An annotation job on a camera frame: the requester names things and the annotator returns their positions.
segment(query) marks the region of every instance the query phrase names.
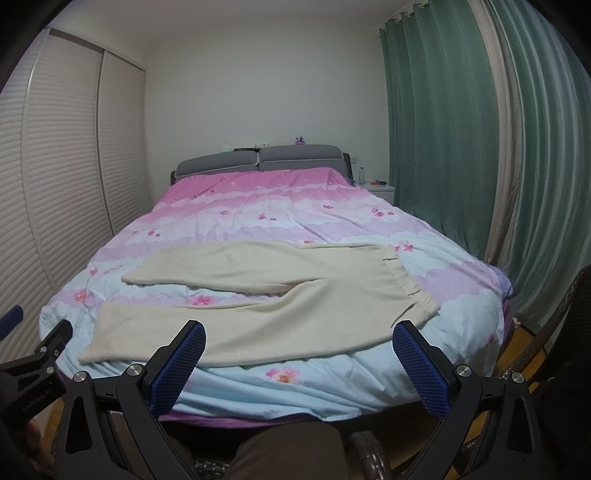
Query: gray headboard cushion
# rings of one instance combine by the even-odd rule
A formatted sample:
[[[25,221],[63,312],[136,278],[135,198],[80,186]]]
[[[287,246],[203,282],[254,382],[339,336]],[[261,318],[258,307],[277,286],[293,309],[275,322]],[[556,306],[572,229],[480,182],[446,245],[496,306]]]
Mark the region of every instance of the gray headboard cushion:
[[[246,167],[247,170],[235,170]],[[191,158],[178,164],[176,178],[196,173],[218,173],[220,171],[252,171],[256,168],[256,152],[252,150],[232,151]]]
[[[259,152],[259,161],[283,160],[334,160],[342,159],[341,150],[332,145],[279,145],[263,148]]]
[[[232,151],[191,158],[181,162],[170,173],[170,184],[180,178],[196,174],[223,172],[299,170],[328,167],[345,178],[352,178],[350,157],[332,145],[280,145],[260,150],[257,164],[256,152]]]

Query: bedsheet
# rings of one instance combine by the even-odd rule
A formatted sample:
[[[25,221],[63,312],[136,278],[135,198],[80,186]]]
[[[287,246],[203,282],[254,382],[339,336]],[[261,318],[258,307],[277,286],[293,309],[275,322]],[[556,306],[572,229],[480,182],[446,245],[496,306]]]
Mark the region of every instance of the bedsheet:
[[[127,285],[121,275],[156,249],[246,239],[393,245],[408,273],[441,303],[421,333],[452,362],[467,362],[479,374],[492,372],[504,331],[496,274],[425,222],[349,186],[329,168],[194,176],[171,186],[152,212],[98,250],[43,308],[42,337],[62,318],[73,325],[59,369],[68,377],[83,369],[98,378],[119,375],[134,360],[78,362],[106,300],[166,306],[245,300],[243,294],[180,285]],[[174,410],[251,420],[311,414],[334,421],[417,398],[387,342],[329,358],[196,368]]]

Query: brown pants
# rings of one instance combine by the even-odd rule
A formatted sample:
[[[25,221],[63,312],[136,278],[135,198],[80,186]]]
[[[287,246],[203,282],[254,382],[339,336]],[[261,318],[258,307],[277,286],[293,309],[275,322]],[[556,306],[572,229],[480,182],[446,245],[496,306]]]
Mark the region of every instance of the brown pants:
[[[188,448],[171,438],[187,465]],[[224,480],[348,480],[339,432],[319,421],[291,423],[255,435],[240,445]]]

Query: nightstand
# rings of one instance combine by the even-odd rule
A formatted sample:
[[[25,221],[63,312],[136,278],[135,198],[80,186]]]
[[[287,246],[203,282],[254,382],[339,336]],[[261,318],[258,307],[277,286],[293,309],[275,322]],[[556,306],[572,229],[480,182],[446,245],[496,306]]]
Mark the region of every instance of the nightstand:
[[[394,205],[396,187],[390,185],[371,185],[371,183],[364,183],[363,185],[357,183],[356,185],[373,193],[376,197],[386,200],[390,205]]]

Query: screw head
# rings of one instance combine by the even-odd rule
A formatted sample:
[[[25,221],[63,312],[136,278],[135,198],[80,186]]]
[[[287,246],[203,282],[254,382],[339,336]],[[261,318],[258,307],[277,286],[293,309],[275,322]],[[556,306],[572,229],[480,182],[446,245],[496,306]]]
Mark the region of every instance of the screw head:
[[[472,369],[467,365],[458,365],[456,372],[460,377],[469,377],[472,375]]]
[[[525,377],[521,375],[519,372],[513,372],[511,374],[511,379],[515,383],[523,383],[525,381]]]
[[[130,377],[135,377],[136,375],[139,375],[143,369],[144,367],[142,367],[140,364],[133,364],[127,367],[126,372]]]
[[[84,370],[81,370],[81,371],[74,374],[74,377],[72,377],[72,380],[76,383],[80,383],[80,382],[83,382],[84,380],[86,380],[86,377],[88,377],[88,373],[86,373]]]

